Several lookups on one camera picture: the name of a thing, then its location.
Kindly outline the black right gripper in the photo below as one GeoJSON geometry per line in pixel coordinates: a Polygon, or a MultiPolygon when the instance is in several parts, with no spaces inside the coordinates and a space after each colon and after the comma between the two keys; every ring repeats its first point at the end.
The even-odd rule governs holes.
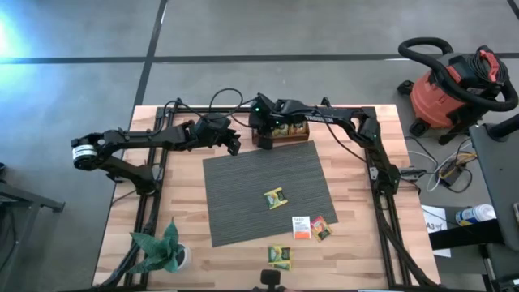
{"type": "MultiPolygon", "coordinates": [[[[272,112],[250,112],[248,125],[255,129],[261,135],[269,135],[272,131],[279,127],[283,122],[283,116],[272,112]]],[[[260,136],[259,143],[273,143],[271,137],[260,136]]],[[[271,150],[273,144],[258,144],[258,147],[264,150],[271,150]]]]}

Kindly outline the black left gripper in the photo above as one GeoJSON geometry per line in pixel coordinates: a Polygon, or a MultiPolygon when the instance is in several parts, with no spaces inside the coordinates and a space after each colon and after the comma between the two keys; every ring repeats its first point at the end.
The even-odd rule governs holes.
{"type": "Polygon", "coordinates": [[[238,139],[241,135],[236,130],[229,129],[229,125],[230,121],[198,121],[190,127],[190,147],[211,148],[224,144],[231,156],[237,156],[240,149],[238,139]]]}

